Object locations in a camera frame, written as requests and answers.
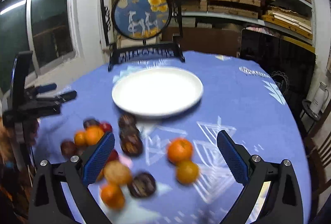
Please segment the blue patterned tablecloth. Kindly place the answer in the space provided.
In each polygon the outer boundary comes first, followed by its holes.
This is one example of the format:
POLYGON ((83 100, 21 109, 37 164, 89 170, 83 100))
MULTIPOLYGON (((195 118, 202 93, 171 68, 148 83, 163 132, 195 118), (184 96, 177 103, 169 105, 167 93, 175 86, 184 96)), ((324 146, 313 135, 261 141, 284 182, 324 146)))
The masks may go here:
POLYGON ((257 63, 186 52, 101 66, 41 119, 35 163, 64 165, 74 223, 307 223, 301 135, 257 63))

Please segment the orange tangerine with stem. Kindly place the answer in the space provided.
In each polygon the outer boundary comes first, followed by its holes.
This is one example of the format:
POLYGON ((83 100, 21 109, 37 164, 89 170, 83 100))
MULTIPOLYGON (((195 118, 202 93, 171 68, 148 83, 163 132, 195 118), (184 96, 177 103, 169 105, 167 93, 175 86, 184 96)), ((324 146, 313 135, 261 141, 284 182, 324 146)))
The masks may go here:
POLYGON ((192 159, 194 147, 190 141, 184 138, 176 138, 167 147, 167 158, 169 162, 178 164, 182 161, 192 159))

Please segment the dark purple passion fruit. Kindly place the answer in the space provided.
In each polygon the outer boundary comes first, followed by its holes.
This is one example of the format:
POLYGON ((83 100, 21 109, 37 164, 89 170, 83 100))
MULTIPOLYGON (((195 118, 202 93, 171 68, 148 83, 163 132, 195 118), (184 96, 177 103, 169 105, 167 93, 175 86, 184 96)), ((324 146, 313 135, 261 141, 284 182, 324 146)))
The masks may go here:
POLYGON ((87 130, 89 127, 92 127, 92 126, 98 127, 99 125, 100 125, 100 122, 94 118, 87 118, 83 121, 83 127, 85 130, 87 130))
POLYGON ((118 120, 118 126, 119 126, 120 130, 128 128, 128 127, 135 128, 136 123, 137 123, 136 116, 134 116, 130 113, 122 114, 118 120))

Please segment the white round plate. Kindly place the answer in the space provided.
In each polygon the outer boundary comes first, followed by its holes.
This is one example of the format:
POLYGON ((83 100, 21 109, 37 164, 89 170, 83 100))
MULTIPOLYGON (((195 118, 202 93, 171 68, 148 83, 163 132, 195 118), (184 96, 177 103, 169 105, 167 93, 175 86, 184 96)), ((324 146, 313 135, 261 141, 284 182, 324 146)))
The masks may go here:
POLYGON ((169 117, 195 106, 204 86, 194 73, 176 67, 156 67, 131 73, 112 89, 121 110, 140 117, 169 117))

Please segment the dark brown passion fruit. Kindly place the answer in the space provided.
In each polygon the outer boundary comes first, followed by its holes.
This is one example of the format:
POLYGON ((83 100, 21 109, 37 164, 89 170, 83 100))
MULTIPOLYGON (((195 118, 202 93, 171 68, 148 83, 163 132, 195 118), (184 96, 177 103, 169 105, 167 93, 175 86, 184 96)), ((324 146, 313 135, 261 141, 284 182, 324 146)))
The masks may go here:
POLYGON ((136 134, 123 136, 120 140, 121 149, 129 157, 140 156, 143 152, 143 142, 136 134))

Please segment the small red plum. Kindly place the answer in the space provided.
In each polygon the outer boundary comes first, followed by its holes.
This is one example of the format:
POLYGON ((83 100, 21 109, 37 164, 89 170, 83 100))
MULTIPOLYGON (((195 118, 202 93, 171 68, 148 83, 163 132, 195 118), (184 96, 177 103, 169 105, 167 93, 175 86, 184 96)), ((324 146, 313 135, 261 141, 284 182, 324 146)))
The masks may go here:
POLYGON ((104 131, 104 133, 112 132, 113 130, 112 125, 106 121, 101 122, 99 126, 104 131))

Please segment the round deer art screen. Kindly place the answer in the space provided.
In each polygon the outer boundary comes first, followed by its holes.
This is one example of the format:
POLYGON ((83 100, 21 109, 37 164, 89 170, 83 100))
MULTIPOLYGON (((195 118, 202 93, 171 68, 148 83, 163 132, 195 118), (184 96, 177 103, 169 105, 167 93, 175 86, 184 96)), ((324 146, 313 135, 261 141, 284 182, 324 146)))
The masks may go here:
POLYGON ((181 0, 100 0, 106 47, 110 49, 108 71, 138 57, 185 58, 180 47, 183 37, 181 0), (172 19, 178 33, 170 41, 147 41, 164 33, 172 19))

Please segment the dark red plum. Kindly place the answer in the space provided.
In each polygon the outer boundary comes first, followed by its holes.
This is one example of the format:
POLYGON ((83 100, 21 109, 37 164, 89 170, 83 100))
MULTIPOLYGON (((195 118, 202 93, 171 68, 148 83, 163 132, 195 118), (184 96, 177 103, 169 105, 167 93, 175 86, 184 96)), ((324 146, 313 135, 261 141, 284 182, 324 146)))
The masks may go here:
POLYGON ((69 159, 77 155, 77 146, 71 140, 63 140, 61 143, 61 154, 64 158, 69 159))

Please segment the yellow-orange tangerine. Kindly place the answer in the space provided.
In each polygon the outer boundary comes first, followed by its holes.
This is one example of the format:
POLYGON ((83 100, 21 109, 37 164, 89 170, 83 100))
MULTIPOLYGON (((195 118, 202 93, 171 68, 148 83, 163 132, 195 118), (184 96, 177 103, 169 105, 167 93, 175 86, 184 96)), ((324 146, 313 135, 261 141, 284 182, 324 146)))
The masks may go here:
POLYGON ((199 173, 199 166, 192 161, 182 161, 176 167, 176 179, 183 185, 194 183, 199 173))

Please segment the wooden chair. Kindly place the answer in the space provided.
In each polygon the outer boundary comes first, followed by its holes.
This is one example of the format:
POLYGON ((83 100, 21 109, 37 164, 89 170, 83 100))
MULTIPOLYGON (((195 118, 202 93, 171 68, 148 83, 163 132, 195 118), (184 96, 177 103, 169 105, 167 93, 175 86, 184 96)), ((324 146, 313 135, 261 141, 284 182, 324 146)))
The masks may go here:
POLYGON ((321 130, 321 127, 330 116, 330 101, 328 102, 320 120, 315 124, 312 131, 305 138, 307 148, 310 150, 307 155, 308 160, 313 164, 314 173, 318 179, 317 187, 312 189, 312 200, 318 199, 319 195, 330 187, 330 180, 326 180, 325 169, 330 165, 330 133, 324 139, 322 144, 318 147, 313 138, 321 130))

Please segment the dark wrinkled passion fruit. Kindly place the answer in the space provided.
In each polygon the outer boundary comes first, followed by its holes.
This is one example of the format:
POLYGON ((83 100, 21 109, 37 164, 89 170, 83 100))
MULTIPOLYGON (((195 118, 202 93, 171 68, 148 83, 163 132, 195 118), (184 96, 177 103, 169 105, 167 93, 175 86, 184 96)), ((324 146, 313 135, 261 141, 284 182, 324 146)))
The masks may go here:
POLYGON ((150 173, 141 172, 132 179, 127 188, 134 198, 148 198, 156 192, 157 183, 150 173))

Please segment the tan round fruit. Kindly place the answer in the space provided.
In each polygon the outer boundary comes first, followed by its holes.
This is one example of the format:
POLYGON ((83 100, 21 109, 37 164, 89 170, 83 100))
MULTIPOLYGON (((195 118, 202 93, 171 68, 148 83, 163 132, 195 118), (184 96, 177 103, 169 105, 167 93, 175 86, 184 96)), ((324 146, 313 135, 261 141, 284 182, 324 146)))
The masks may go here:
POLYGON ((108 162, 103 169, 104 177, 110 184, 119 186, 132 182, 131 170, 119 161, 108 162))

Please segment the white thermos jug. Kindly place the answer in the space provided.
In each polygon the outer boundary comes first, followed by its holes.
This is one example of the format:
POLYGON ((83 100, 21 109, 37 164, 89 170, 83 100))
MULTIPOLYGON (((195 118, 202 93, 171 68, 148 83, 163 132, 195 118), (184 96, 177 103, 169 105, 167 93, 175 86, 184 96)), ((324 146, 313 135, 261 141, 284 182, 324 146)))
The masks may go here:
POLYGON ((320 82, 319 88, 317 89, 313 100, 310 104, 310 110, 313 114, 318 115, 322 106, 325 104, 329 97, 329 91, 327 85, 324 82, 320 82))

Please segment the window with white frame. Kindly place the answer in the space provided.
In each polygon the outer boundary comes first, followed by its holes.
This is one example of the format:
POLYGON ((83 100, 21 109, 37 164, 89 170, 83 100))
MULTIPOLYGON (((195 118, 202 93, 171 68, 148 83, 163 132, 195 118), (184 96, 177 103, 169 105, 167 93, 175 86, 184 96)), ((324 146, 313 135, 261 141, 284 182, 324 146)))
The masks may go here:
POLYGON ((1 0, 1 93, 10 88, 13 60, 31 50, 28 82, 80 54, 76 0, 1 0))

